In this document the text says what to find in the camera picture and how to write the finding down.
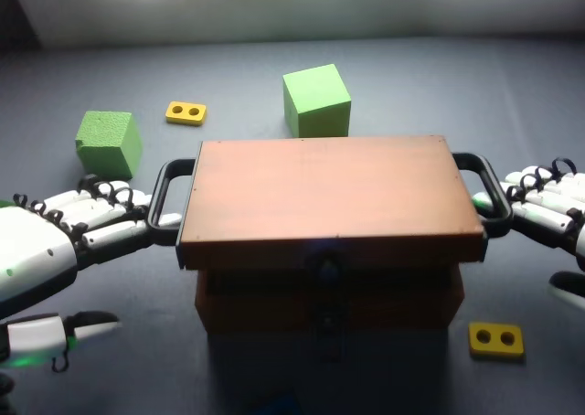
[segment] dark tabletop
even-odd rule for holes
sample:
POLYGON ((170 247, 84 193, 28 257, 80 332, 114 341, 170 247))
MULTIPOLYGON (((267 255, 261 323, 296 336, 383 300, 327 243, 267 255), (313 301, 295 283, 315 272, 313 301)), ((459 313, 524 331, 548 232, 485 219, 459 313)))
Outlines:
MULTIPOLYGON (((133 186, 202 140, 289 136, 282 75, 335 63, 352 96, 350 135, 443 134, 488 157, 502 178, 558 155, 585 169, 585 44, 398 39, 128 48, 7 55, 0 61, 0 199, 72 189, 83 175, 75 134, 87 110, 132 112, 144 142, 133 186), (170 125, 170 101, 208 106, 203 127, 170 125)), ((479 179, 466 176, 470 191, 479 179)), ((188 178, 173 184, 181 211, 188 178)), ((124 328, 50 366, 10 371, 22 414, 237 414, 282 391, 304 413, 581 414, 585 316, 547 293, 574 258, 512 232, 462 268, 466 299, 449 331, 364 332, 346 360, 320 364, 310 335, 207 337, 197 275, 152 247, 78 276, 20 315, 117 313, 124 328), (470 358, 467 325, 520 325, 524 365, 470 358)))

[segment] wooden lid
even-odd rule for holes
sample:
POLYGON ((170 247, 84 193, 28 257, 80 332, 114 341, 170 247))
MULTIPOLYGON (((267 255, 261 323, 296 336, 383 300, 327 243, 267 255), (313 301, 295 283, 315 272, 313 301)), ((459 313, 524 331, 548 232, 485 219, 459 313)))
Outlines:
POLYGON ((188 269, 288 265, 325 242, 403 266, 478 261, 483 232, 441 136, 217 141, 202 144, 181 245, 188 269))

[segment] green foam block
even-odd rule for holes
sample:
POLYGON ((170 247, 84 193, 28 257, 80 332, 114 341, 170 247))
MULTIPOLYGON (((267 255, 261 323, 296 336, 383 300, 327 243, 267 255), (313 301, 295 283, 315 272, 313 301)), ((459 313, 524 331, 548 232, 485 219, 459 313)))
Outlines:
POLYGON ((347 136, 351 97, 335 65, 301 70, 284 79, 284 119, 299 138, 347 136))
POLYGON ((131 179, 143 152, 138 126, 128 112, 86 112, 75 145, 86 173, 109 180, 131 179))

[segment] yellow brick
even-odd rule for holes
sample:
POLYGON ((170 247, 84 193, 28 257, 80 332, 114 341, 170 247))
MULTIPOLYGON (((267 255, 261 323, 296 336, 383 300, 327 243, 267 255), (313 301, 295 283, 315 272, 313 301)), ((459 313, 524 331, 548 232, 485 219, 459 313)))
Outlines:
POLYGON ((522 331, 515 325, 471 322, 469 349, 474 356, 521 358, 524 356, 522 331))
POLYGON ((207 107, 193 102, 171 101, 166 110, 166 121, 175 124, 203 125, 207 107))

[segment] box handle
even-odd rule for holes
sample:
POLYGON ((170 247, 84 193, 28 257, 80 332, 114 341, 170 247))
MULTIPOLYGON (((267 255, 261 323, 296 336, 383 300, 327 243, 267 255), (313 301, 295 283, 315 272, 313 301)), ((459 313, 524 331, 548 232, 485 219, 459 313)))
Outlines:
POLYGON ((168 186, 171 183, 171 180, 175 177, 191 176, 194 169, 194 158, 176 159, 167 162, 161 168, 161 171, 156 178, 153 198, 150 203, 148 215, 146 216, 146 226, 150 229, 150 234, 154 244, 159 246, 175 246, 180 227, 161 227, 158 226, 158 220, 163 212, 166 192, 168 191, 168 186))
POLYGON ((472 153, 453 153, 453 159, 460 170, 473 171, 480 176, 485 191, 492 199, 495 218, 480 216, 487 237, 497 239, 506 235, 512 228, 514 214, 490 163, 483 156, 472 153))

